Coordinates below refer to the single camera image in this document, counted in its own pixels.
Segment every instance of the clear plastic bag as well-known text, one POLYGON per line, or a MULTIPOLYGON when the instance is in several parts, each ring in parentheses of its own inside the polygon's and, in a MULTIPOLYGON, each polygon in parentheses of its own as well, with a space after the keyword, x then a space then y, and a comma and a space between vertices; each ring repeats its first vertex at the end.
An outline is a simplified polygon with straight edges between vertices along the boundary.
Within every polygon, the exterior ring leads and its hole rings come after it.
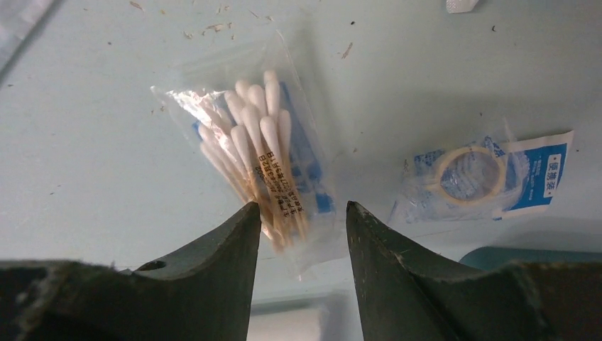
POLYGON ((406 160, 401 195, 389 223, 492 218, 522 195, 529 161, 508 150, 515 141, 506 124, 469 144, 406 160))
POLYGON ((295 274, 303 273, 317 262, 306 256, 313 244, 336 239, 335 204, 283 37, 179 71, 174 85, 151 90, 241 201, 259 203, 263 233, 293 260, 295 274))

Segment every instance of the roll of tape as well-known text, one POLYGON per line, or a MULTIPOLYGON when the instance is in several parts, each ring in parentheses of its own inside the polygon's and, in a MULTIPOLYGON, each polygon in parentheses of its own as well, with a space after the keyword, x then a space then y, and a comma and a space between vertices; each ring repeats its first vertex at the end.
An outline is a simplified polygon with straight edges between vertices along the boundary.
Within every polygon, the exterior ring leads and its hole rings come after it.
POLYGON ((456 149, 454 151, 450 151, 443 156, 441 156, 439 166, 437 167, 436 179, 437 183, 428 186, 428 190, 431 192, 437 192, 441 195, 447 202, 458 205, 458 206, 472 206, 479 205, 482 202, 490 200, 492 197, 495 197, 500 191, 503 189, 506 182, 506 164, 505 159, 501 157, 497 157, 492 151, 487 148, 479 147, 479 146, 470 146, 456 149), (487 155, 489 158, 493 159, 496 162, 498 168, 498 177, 496 179, 495 185, 491 188, 491 190, 485 194, 484 196, 474 199, 474 200, 463 200, 453 195, 450 195, 445 188, 441 185, 441 180, 444 175, 446 169, 458 158, 470 153, 481 153, 487 155))

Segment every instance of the paint chip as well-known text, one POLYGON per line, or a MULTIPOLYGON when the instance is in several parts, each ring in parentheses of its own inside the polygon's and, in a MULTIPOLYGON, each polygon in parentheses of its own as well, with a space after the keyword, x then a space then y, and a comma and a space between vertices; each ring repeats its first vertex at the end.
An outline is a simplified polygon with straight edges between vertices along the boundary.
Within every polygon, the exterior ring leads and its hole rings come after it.
POLYGON ((347 58, 347 56, 349 55, 349 51, 351 51, 351 48, 354 46, 353 43, 349 43, 349 46, 347 47, 347 49, 345 50, 345 52, 343 53, 343 56, 341 57, 341 59, 345 59, 347 58))
POLYGON ((216 23, 215 25, 209 25, 209 26, 206 27, 207 30, 213 30, 216 33, 220 32, 223 28, 224 28, 224 24, 223 23, 216 23))
POLYGON ((140 4, 137 3, 137 2, 130 1, 130 5, 136 7, 137 9, 141 10, 142 12, 144 12, 144 9, 142 8, 142 6, 140 6, 140 4))

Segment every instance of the dark green object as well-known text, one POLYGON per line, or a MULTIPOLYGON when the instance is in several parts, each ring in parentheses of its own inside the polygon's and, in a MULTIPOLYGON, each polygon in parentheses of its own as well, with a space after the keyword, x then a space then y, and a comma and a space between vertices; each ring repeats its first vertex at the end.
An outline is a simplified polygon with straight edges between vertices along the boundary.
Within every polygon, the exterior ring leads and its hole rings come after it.
POLYGON ((536 261, 542 263, 564 261, 579 263, 602 261, 602 254, 596 252, 572 252, 552 250, 511 249, 505 247, 481 247, 460 259, 460 263, 481 270, 493 270, 509 261, 536 261))
POLYGON ((250 203, 136 271, 0 262, 0 340, 244 341, 260 229, 250 203))
POLYGON ((485 272, 393 231, 356 202, 347 238, 365 341, 602 340, 602 264, 485 272))

